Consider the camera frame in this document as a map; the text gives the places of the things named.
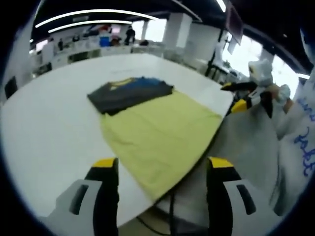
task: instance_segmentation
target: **ceiling light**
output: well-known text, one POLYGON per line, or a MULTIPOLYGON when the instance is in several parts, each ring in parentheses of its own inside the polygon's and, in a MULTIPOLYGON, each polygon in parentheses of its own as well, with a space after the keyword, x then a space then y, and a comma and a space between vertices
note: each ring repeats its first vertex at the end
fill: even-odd
POLYGON ((50 18, 46 21, 43 21, 43 22, 35 25, 35 28, 38 28, 38 27, 40 27, 46 23, 52 22, 54 20, 57 20, 57 19, 60 19, 63 17, 73 16, 73 15, 78 15, 78 14, 88 14, 88 13, 122 13, 122 14, 140 16, 140 17, 151 19, 151 20, 158 20, 157 17, 149 16, 146 14, 141 14, 141 13, 137 13, 137 12, 133 12, 133 11, 124 11, 124 10, 115 10, 115 9, 92 9, 92 10, 74 11, 74 12, 69 12, 69 13, 63 14, 63 15, 55 16, 53 18, 50 18))
POLYGON ((217 1, 217 3, 219 4, 221 10, 222 10, 223 12, 225 12, 225 11, 226 11, 226 6, 225 6, 225 3, 223 2, 223 0, 216 0, 216 1, 217 1))
POLYGON ((196 13, 194 13, 192 10, 190 10, 188 7, 186 7, 184 4, 182 4, 181 2, 179 2, 177 0, 172 0, 172 1, 174 3, 176 3, 177 5, 181 6, 186 11, 188 11, 191 15, 193 15, 195 18, 197 18, 198 21, 202 22, 202 19, 196 13))
POLYGON ((83 21, 83 22, 78 22, 78 23, 73 23, 73 24, 69 24, 69 25, 65 25, 65 26, 60 26, 54 29, 49 30, 49 33, 58 31, 58 30, 62 30, 65 28, 69 28, 72 26, 80 26, 80 25, 90 25, 90 24, 103 24, 103 23, 113 23, 113 24, 131 24, 131 21, 115 21, 115 20, 102 20, 102 21, 83 21))
POLYGON ((309 75, 304 75, 304 74, 296 74, 299 78, 303 78, 303 79, 309 79, 310 76, 309 75))

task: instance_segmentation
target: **yellow t-shirt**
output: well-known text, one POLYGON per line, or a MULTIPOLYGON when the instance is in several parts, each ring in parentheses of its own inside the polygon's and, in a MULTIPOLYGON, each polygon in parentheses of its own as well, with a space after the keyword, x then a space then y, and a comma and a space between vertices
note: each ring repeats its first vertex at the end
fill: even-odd
POLYGON ((103 135, 152 200, 176 185, 199 160, 222 117, 174 91, 101 116, 103 135))

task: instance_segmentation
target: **white table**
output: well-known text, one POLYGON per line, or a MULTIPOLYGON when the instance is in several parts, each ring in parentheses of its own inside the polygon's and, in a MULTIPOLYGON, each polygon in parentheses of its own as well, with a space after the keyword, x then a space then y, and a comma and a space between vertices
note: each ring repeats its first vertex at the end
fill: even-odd
MULTIPOLYGON (((93 163, 115 156, 87 94, 132 76, 164 80, 222 116, 232 102, 232 94, 219 84, 148 54, 89 59, 31 81, 5 103, 0 123, 8 170, 35 215, 48 216, 56 198, 83 179, 93 163)), ((118 226, 154 204, 121 163, 119 175, 118 226)))

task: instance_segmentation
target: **ceiling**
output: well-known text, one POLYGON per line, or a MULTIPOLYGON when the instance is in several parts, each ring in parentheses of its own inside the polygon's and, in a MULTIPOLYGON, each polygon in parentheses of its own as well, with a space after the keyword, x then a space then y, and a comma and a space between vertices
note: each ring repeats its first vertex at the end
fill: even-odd
MULTIPOLYGON (((180 0, 203 21, 203 24, 220 27, 224 24, 224 14, 216 0, 180 0)), ((245 27, 244 34, 262 43, 271 53, 279 55, 297 73, 309 73, 309 63, 300 39, 297 24, 296 5, 287 0, 231 0, 245 27)), ((35 23, 72 11, 88 9, 119 9, 167 18, 170 12, 189 12, 171 0, 46 0, 40 8, 35 23)), ((118 13, 89 14, 89 20, 140 20, 118 13)), ((47 37, 47 31, 72 23, 72 17, 65 17, 33 29, 32 38, 36 41, 47 37)))

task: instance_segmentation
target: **stack of shirts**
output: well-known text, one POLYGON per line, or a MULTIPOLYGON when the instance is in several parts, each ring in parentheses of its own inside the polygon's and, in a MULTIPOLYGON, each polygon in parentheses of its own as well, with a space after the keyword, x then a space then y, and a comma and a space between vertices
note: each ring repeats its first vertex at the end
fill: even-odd
POLYGON ((192 169, 222 120, 157 79, 108 83, 88 97, 106 142, 154 201, 192 169))

